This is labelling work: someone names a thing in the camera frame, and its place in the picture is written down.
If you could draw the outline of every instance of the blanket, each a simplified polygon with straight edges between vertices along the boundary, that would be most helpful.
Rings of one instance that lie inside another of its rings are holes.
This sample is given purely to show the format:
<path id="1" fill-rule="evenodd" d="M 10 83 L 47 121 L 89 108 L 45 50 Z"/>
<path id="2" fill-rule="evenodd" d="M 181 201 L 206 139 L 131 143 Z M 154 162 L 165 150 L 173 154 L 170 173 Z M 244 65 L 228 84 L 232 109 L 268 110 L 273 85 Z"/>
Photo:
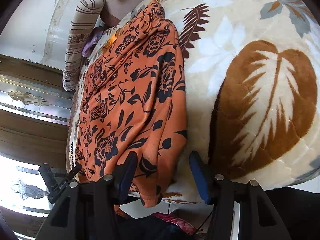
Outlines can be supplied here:
<path id="1" fill-rule="evenodd" d="M 110 35 L 150 1 L 101 38 L 90 64 Z M 305 3 L 157 1 L 178 32 L 188 116 L 188 143 L 164 200 L 200 201 L 188 162 L 192 150 L 217 172 L 242 183 L 255 179 L 264 190 L 318 176 L 320 27 Z"/>

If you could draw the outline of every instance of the screw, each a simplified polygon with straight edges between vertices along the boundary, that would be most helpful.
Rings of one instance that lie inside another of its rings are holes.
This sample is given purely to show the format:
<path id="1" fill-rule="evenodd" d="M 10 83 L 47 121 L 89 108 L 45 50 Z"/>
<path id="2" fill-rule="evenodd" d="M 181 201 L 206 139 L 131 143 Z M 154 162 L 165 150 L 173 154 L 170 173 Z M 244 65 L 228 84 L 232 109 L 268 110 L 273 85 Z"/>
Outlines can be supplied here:
<path id="1" fill-rule="evenodd" d="M 224 176 L 221 174 L 217 174 L 216 176 L 214 176 L 216 180 L 223 180 Z"/>
<path id="2" fill-rule="evenodd" d="M 250 184 L 254 187 L 257 187 L 259 183 L 256 180 L 250 180 Z"/>
<path id="3" fill-rule="evenodd" d="M 69 184 L 69 187 L 71 187 L 71 188 L 75 188 L 75 187 L 77 187 L 78 186 L 78 182 L 76 182 L 76 181 L 72 181 L 72 182 L 70 182 L 70 184 Z"/>
<path id="4" fill-rule="evenodd" d="M 104 175 L 104 176 L 103 176 L 103 179 L 104 179 L 105 181 L 109 181 L 109 180 L 112 180 L 113 177 L 112 177 L 111 174 L 107 174 L 107 175 Z"/>

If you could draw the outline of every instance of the purple cloth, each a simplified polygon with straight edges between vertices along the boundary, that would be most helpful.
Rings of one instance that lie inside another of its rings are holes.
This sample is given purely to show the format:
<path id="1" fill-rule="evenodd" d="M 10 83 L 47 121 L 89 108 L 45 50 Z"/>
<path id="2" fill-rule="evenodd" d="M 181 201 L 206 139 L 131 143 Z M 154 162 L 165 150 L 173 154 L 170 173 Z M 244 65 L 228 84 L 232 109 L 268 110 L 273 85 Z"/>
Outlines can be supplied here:
<path id="1" fill-rule="evenodd" d="M 85 43 L 82 50 L 82 57 L 88 58 L 104 32 L 103 26 L 95 27 Z"/>

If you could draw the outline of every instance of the white wall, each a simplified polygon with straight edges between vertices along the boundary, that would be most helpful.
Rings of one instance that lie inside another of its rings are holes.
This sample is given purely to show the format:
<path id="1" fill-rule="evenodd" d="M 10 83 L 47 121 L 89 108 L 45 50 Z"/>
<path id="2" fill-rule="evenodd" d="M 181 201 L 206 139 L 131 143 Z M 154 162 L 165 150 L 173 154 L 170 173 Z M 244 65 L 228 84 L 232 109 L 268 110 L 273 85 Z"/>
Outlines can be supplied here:
<path id="1" fill-rule="evenodd" d="M 69 27 L 79 2 L 23 0 L 0 35 L 0 54 L 63 70 Z"/>

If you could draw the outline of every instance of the floor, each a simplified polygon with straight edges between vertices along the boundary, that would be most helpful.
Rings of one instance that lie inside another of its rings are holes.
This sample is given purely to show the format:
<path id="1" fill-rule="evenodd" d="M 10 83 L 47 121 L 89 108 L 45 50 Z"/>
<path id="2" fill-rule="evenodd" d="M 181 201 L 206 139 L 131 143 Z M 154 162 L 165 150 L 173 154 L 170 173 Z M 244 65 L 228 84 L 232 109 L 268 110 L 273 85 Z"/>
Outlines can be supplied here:
<path id="1" fill-rule="evenodd" d="M 313 193 L 320 193 L 320 176 L 313 180 L 310 180 L 305 183 L 292 186 L 292 187 L 296 189 L 310 191 Z M 155 212 L 161 212 L 161 213 L 167 214 L 175 211 L 180 218 L 188 221 L 195 228 L 199 228 L 201 226 L 201 224 L 206 220 L 206 218 L 210 215 L 213 209 L 212 206 L 207 206 L 205 203 L 190 205 L 190 204 L 167 204 L 165 202 L 161 202 L 153 208 L 145 208 L 142 206 L 140 200 L 122 205 L 120 208 L 134 218 L 146 217 Z M 233 231 L 232 231 L 232 237 L 230 240 L 238 239 L 239 218 L 240 218 L 240 205 L 237 202 L 234 202 Z M 207 232 L 210 220 L 211 220 L 211 216 L 206 221 L 206 223 L 204 223 L 204 225 L 201 226 L 201 228 L 199 229 L 201 233 Z"/>

